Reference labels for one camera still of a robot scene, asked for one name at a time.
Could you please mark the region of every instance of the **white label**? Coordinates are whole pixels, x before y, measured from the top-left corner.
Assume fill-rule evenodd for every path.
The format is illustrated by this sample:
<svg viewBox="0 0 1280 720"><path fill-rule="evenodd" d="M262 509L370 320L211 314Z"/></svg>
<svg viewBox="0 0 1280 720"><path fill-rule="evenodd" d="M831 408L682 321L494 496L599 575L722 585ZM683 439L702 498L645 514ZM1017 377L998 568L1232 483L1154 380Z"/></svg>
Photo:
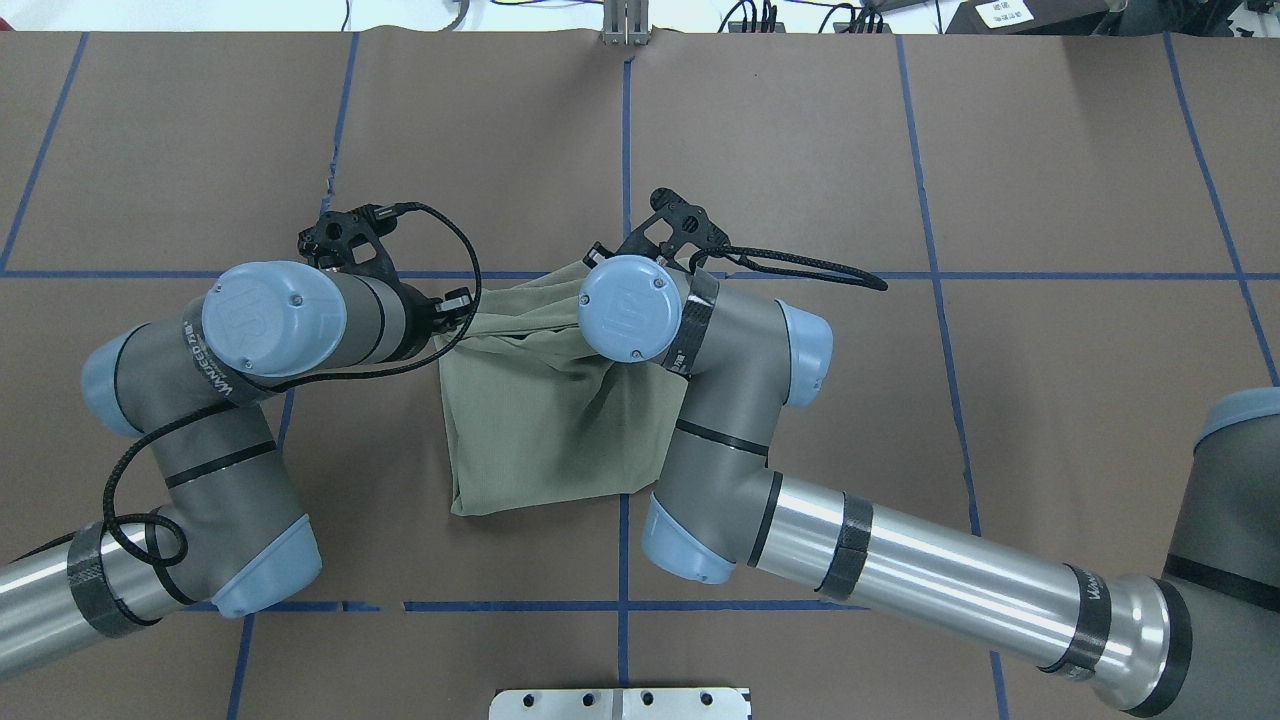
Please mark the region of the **white label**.
<svg viewBox="0 0 1280 720"><path fill-rule="evenodd" d="M503 691L489 720L750 720L749 688Z"/></svg>
<svg viewBox="0 0 1280 720"><path fill-rule="evenodd" d="M989 28L1015 26L1036 19L1036 15L1032 15L1032 12L1027 9L1027 3L1023 3L1023 0L1000 0L998 3L975 5L974 9L978 10L978 14L982 15L982 22L987 23Z"/></svg>

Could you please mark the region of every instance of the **blue grid line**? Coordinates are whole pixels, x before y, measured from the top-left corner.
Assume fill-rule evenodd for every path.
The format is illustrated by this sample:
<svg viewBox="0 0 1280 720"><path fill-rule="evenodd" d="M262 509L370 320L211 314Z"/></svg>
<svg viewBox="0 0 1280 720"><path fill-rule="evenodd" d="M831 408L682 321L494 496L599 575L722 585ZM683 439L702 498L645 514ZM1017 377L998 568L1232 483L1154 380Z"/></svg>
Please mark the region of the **blue grid line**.
<svg viewBox="0 0 1280 720"><path fill-rule="evenodd" d="M622 237L631 234L631 63L622 61Z"/></svg>
<svg viewBox="0 0 1280 720"><path fill-rule="evenodd" d="M289 432L289 420L293 419L293 388L284 391L284 409L280 410L280 429L275 433L275 447L284 451L284 436Z"/></svg>
<svg viewBox="0 0 1280 720"><path fill-rule="evenodd" d="M342 128L347 120L347 101L351 97L351 78L356 72L356 50L360 47L360 33L352 33L351 36L351 49L347 51L347 73L342 81L342 100L338 104L338 119L334 122L333 129L333 156L329 160L329 178L325 183L325 196L320 201L320 211L324 213L329 209L329 202L333 199L333 183L334 178L338 176L338 150L342 146ZM280 429L275 437L275 445L283 452L284 439L289 432L289 421L293 418L293 391L289 389L284 393L284 409L280 411ZM330 603L311 603L311 602L282 602L271 607L274 612L314 612L316 607L328 609ZM346 603L332 603L335 611L344 610ZM253 644L253 615L244 618L244 626L241 632L241 650L239 655L236 657L236 675L232 680L232 694L227 702L227 720L236 720L239 715L239 701L241 692L244 687L244 674L248 671L248 655Z"/></svg>
<svg viewBox="0 0 1280 720"><path fill-rule="evenodd" d="M631 687L631 496L618 496L618 687Z"/></svg>
<svg viewBox="0 0 1280 720"><path fill-rule="evenodd" d="M246 615L241 625L241 647L236 655L236 675L232 676L232 697L227 701L227 720L239 717L239 698L244 691L244 671L248 670L248 648L253 643L253 615Z"/></svg>
<svg viewBox="0 0 1280 720"><path fill-rule="evenodd" d="M183 609L186 612L218 612L218 607L209 601L197 602L195 605L188 605ZM383 609L376 605L369 605L367 602L361 602L358 600L342 600L342 601L308 601L308 600L287 600L284 602L278 602L261 612L380 612Z"/></svg>
<svg viewBox="0 0 1280 720"><path fill-rule="evenodd" d="M964 407L960 404L960 383L956 379L955 354L951 350L951 331L947 327L946 301L942 296L942 273L938 266L938 249L933 238L933 219L929 215L929 196L924 190L924 161L920 158L920 138L915 126L915 109L911 105L911 81L906 68L906 47L902 36L893 36L897 45L897 68L902 81L902 106L906 113L906 131L911 140L911 164L915 168L915 187L920 202L920 220L924 225L924 247L929 255L929 273L933 275L933 302L938 314L938 332L942 337L942 360L947 370L947 389L951 393L951 416L956 434L960 438L965 492L969 495L969 529L982 536L982 520L978 516L978 493L973 484L973 464L969 456L969 436L964 427ZM1000 664L1000 653L991 652L991 682L996 692L996 708L1000 720L1009 720L1009 706L1005 698L1005 674Z"/></svg>
<svg viewBox="0 0 1280 720"><path fill-rule="evenodd" d="M612 600L406 601L404 612L617 612Z"/></svg>
<svg viewBox="0 0 1280 720"><path fill-rule="evenodd" d="M622 237L631 234L631 63L622 61ZM618 687L631 684L631 496L618 496Z"/></svg>
<svg viewBox="0 0 1280 720"><path fill-rule="evenodd" d="M996 683L996 712L1001 720L1009 720L1009 696L1005 693L1005 664L1001 662L1000 653L991 653L991 678Z"/></svg>
<svg viewBox="0 0 1280 720"><path fill-rule="evenodd" d="M444 600L404 601L404 612L617 612L613 600ZM838 605L824 600L628 600L628 612L849 612L863 611L860 605ZM187 612L218 612L211 602L197 602ZM273 612L380 612L381 607L361 601L279 602L259 614Z"/></svg>
<svg viewBox="0 0 1280 720"><path fill-rule="evenodd" d="M1178 105L1183 110L1183 120L1187 123L1187 135L1190 136L1192 149L1196 151L1196 161L1201 167L1204 177L1204 187L1208 190L1208 199L1213 204L1213 215L1217 217L1217 227L1222 231L1222 242L1226 243L1226 254L1231 258L1231 268L1235 269L1235 278L1240 283L1240 295L1244 296L1244 306L1249 311L1249 322L1253 323L1253 333L1258 338L1258 350L1262 351L1262 360L1267 364L1267 374L1271 375L1271 384L1280 386L1280 374L1276 373L1276 363L1271 356L1271 346L1267 345L1267 336L1262 331L1262 322L1258 319L1258 309L1253 304L1253 293L1249 292L1249 282L1244 274L1244 265L1240 264L1240 254L1235 249L1231 238L1231 228L1226 224L1226 213L1222 210L1222 201L1217 196L1217 186L1213 184L1213 176L1208 170L1208 161L1201 149L1199 135L1196 132L1196 122L1192 120L1192 109L1187 104L1187 92L1183 90L1183 76L1178 72L1178 55L1174 53L1174 37L1165 33L1165 55L1169 56L1169 72L1174 76L1174 90L1178 92Z"/></svg>
<svg viewBox="0 0 1280 720"><path fill-rule="evenodd" d="M823 600L632 600L632 612L847 612L867 610Z"/></svg>
<svg viewBox="0 0 1280 720"><path fill-rule="evenodd" d="M54 105L54 114L49 117L49 126L45 128L45 137L40 141L40 150L36 151L36 161L31 165L31 174L27 176L27 186L22 191L22 199L18 201L18 211L13 215L13 224L9 225L9 237L4 241L4 250L0 251L0 272L9 265L9 255L13 254L13 246L18 241L18 231L22 228L22 218L27 214L27 202L31 201L31 193L36 190L36 179L40 178L40 168L45 164L45 155L49 152L49 145L54 140L54 131L58 128L58 119L63 117L63 108L67 106L67 96L72 92L72 83L76 82L76 70L79 69L81 58L84 56L84 46L88 45L88 33L82 32L79 44L76 46L76 54L72 55L72 65L67 69L67 78L63 81L63 90L58 94L58 102Z"/></svg>
<svg viewBox="0 0 1280 720"><path fill-rule="evenodd" d="M3 270L0 278L10 279L214 279L225 270ZM532 281L552 270L484 270L488 281ZM934 273L927 270L876 272L886 281L932 281ZM1143 281L1143 282L1238 282L1238 273L1147 273L1147 272L1036 272L1036 270L941 270L943 281ZM791 281L817 282L791 275L741 272L712 275L731 281ZM399 270L404 279L471 279L471 270ZM1253 282L1280 281L1280 273L1243 273Z"/></svg>
<svg viewBox="0 0 1280 720"><path fill-rule="evenodd" d="M356 74L356 53L360 49L360 33L351 33L351 49L347 50L347 74L342 81L342 100L338 102L338 122L333 126L333 156L329 158L329 178L325 181L324 197L320 200L320 213L329 210L333 202L333 183L338 179L338 151L342 149L342 129L347 126L347 101L351 100L351 78Z"/></svg>

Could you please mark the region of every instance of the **light blue end cap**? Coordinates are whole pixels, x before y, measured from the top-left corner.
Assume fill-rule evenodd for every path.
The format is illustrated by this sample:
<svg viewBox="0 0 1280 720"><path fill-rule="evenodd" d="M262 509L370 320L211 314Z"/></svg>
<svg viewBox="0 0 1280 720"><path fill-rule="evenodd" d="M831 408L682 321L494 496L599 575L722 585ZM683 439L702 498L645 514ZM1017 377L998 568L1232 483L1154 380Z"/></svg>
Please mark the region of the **light blue end cap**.
<svg viewBox="0 0 1280 720"><path fill-rule="evenodd" d="M223 273L201 313L210 350L236 370L284 378L324 363L347 329L347 304L302 263L246 263Z"/></svg>
<svg viewBox="0 0 1280 720"><path fill-rule="evenodd" d="M718 585L728 580L733 564L707 548L667 514L658 498L649 500L649 518L640 542L654 565L686 580Z"/></svg>
<svg viewBox="0 0 1280 720"><path fill-rule="evenodd" d="M214 593L212 602L223 618L234 620L280 602L319 574L320 550L311 518L303 515Z"/></svg>
<svg viewBox="0 0 1280 720"><path fill-rule="evenodd" d="M787 393L786 404L804 407L818 397L822 380L827 379L836 341L827 320L781 300L777 302L787 320L787 340L791 345L791 392Z"/></svg>
<svg viewBox="0 0 1280 720"><path fill-rule="evenodd" d="M124 350L124 343L141 327L137 325L132 331L95 350L88 356L88 360L84 361L84 368L81 369L81 396L84 397L84 405L88 405L88 409L97 415L97 419L102 420L106 429L132 438L142 437L142 430L134 428L128 418L124 416L124 410L120 410L120 401L115 396L115 366L120 360L120 351Z"/></svg>
<svg viewBox="0 0 1280 720"><path fill-rule="evenodd" d="M1208 411L1204 429L1196 439L1196 445L1222 428L1267 415L1280 415L1280 387L1260 387L1231 393L1219 400Z"/></svg>
<svg viewBox="0 0 1280 720"><path fill-rule="evenodd" d="M655 357L680 329L680 290L671 274L648 258L604 260L586 275L577 300L582 337L617 363Z"/></svg>

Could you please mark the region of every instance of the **folded cloth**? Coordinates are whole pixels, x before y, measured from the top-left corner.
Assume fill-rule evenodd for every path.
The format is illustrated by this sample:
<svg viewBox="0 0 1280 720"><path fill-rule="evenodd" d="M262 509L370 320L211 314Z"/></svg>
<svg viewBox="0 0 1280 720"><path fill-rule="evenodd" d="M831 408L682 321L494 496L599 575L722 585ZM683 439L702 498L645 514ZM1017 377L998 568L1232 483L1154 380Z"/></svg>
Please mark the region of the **folded cloth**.
<svg viewBox="0 0 1280 720"><path fill-rule="evenodd" d="M658 479L685 380L613 363L577 327L588 268L485 291L439 361L454 515L636 492Z"/></svg>

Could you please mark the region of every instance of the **silver metal plate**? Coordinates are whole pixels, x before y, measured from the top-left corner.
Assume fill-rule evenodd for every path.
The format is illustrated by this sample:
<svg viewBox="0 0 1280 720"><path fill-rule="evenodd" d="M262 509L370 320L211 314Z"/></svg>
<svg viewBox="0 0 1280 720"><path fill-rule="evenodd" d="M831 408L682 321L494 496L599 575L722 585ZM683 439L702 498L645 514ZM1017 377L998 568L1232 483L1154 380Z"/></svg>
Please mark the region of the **silver metal plate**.
<svg viewBox="0 0 1280 720"><path fill-rule="evenodd" d="M750 720L746 688L503 691L489 720Z"/></svg>

